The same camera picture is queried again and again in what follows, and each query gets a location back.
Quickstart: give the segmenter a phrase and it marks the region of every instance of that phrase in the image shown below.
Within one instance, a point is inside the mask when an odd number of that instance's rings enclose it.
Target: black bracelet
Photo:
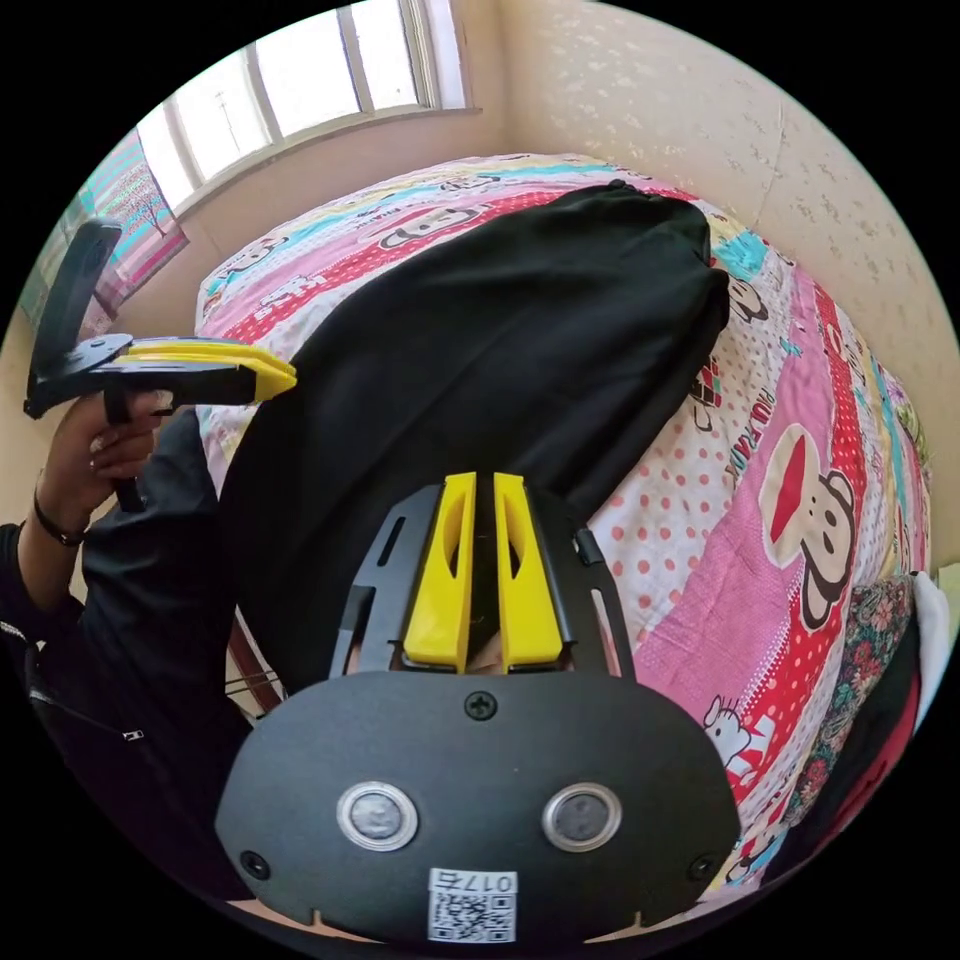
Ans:
[[[36,489],[33,491],[33,512],[37,515],[40,526],[61,546],[70,548],[79,547],[86,539],[86,531],[83,533],[64,533],[64,531],[40,509],[40,501],[37,499]]]

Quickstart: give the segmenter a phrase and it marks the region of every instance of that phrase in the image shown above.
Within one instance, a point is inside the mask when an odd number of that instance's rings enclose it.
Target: window pane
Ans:
[[[333,10],[258,40],[257,58],[285,137],[360,109]]]
[[[175,209],[193,193],[190,181],[177,156],[163,106],[151,110],[138,124],[143,152],[160,190],[171,209]]]
[[[400,4],[397,0],[363,0],[352,9],[374,109],[416,103]]]
[[[176,94],[187,140],[204,179],[267,145],[238,51]]]

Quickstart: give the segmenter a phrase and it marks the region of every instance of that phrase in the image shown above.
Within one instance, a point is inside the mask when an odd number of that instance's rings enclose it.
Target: curtain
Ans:
[[[83,321],[80,339],[104,333],[120,305],[188,243],[157,184],[136,128],[87,178],[44,244],[20,295],[19,306],[36,328],[67,245],[93,217],[123,227]]]

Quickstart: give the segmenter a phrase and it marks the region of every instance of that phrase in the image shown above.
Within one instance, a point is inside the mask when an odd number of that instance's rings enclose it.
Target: qr code sticker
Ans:
[[[428,939],[443,943],[513,943],[516,873],[430,871]]]

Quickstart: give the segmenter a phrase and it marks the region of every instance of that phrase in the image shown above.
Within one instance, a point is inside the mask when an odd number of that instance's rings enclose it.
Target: person's hand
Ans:
[[[37,500],[65,533],[81,533],[113,493],[113,481],[136,477],[153,453],[153,431],[170,407],[165,391],[127,401],[131,422],[110,426],[103,395],[77,400],[54,434]]]

